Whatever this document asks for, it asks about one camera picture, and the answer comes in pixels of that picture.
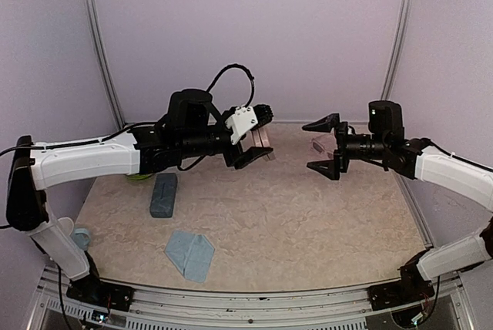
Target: folded cloth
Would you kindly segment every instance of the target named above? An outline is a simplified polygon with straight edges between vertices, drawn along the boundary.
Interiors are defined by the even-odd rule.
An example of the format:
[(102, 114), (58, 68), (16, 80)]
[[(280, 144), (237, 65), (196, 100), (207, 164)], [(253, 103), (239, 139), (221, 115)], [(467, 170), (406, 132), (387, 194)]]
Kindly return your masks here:
[(204, 235), (174, 231), (164, 252), (185, 279), (206, 280), (214, 247)]

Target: robotic arm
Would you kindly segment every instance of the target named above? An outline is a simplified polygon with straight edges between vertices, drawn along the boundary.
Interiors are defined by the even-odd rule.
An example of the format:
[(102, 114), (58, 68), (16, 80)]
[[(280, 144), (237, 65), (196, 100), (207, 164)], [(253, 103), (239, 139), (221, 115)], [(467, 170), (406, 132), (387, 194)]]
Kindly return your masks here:
[[(7, 221), (63, 269), (71, 280), (70, 298), (128, 311), (132, 289), (99, 280), (89, 254), (77, 247), (70, 231), (53, 215), (45, 189), (103, 175), (181, 169), (186, 158), (216, 154), (223, 155), (227, 167), (241, 169), (273, 151), (261, 146), (243, 151), (240, 143), (250, 131), (267, 140), (260, 129), (273, 118), (268, 105), (220, 114), (212, 98), (200, 89), (174, 93), (168, 113), (158, 122), (137, 123), (106, 137), (64, 143), (33, 144), (30, 136), (18, 140), (8, 180)], [(214, 124), (209, 123), (210, 116)]]
[[(446, 187), (493, 212), (492, 169), (447, 153), (429, 139), (406, 140), (399, 104), (375, 101), (369, 104), (369, 112), (371, 135), (350, 133), (347, 122), (341, 122), (339, 114), (330, 114), (304, 126), (306, 131), (334, 130), (337, 140), (333, 160), (310, 162), (307, 166), (331, 180), (339, 180), (340, 174), (347, 172), (351, 159), (363, 160), (411, 180)], [(432, 296), (431, 279), (472, 269), (492, 257), (493, 219), (482, 231), (417, 254), (400, 268), (398, 285), (370, 287), (372, 306), (378, 310), (421, 300), (424, 294)]]

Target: beige table surface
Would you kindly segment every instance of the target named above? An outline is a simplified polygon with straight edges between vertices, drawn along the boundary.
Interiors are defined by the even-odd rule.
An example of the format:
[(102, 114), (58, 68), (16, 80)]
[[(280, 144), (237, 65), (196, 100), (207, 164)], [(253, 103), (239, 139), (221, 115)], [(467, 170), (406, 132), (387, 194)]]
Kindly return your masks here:
[[(423, 243), (390, 172), (351, 161), (340, 181), (308, 170), (317, 134), (270, 125), (275, 161), (243, 170), (222, 157), (178, 173), (173, 218), (149, 214), (154, 178), (100, 177), (77, 220), (104, 278), (204, 291), (297, 291), (398, 277)], [(216, 251), (206, 281), (185, 280), (164, 254), (174, 230)]]

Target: white wall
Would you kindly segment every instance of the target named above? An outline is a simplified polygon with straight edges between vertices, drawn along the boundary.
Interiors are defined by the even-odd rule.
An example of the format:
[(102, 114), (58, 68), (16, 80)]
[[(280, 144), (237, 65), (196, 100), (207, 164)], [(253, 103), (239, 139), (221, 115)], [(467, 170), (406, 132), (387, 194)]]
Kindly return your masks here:
[[(414, 0), (397, 82), (407, 137), (493, 166), (493, 0)], [(419, 181), (410, 182), (437, 245), (483, 228), (491, 214)], [(462, 275), (479, 329), (491, 329), (493, 264)]]
[[(96, 0), (109, 67), (128, 122), (160, 118), (172, 92), (206, 88), (240, 62), (256, 102), (277, 120), (341, 112), (367, 120), (391, 54), (401, 0)], [(244, 103), (249, 84), (228, 72), (220, 109)]]
[[(0, 149), (114, 130), (83, 0), (0, 0)], [(0, 159), (0, 224), (12, 155)], [(76, 216), (90, 182), (49, 191), (54, 211)], [(18, 231), (0, 231), (0, 328), (18, 329), (45, 259)]]

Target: table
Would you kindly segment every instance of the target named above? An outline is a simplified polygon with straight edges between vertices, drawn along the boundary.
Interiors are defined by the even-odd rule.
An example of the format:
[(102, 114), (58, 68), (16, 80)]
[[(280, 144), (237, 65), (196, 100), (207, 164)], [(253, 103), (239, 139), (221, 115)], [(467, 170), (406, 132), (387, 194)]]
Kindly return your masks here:
[[(76, 224), (92, 232), (89, 253), (101, 276), (227, 292), (397, 278), (397, 269), (424, 245), (394, 175), (351, 161), (340, 181), (330, 181), (305, 167), (319, 159), (310, 148), (317, 134), (293, 124), (269, 130), (274, 161), (233, 170), (222, 157), (209, 157), (178, 173), (171, 219), (150, 216), (154, 178), (99, 177)], [(203, 284), (185, 280), (164, 254), (174, 230), (204, 234), (215, 247)]]

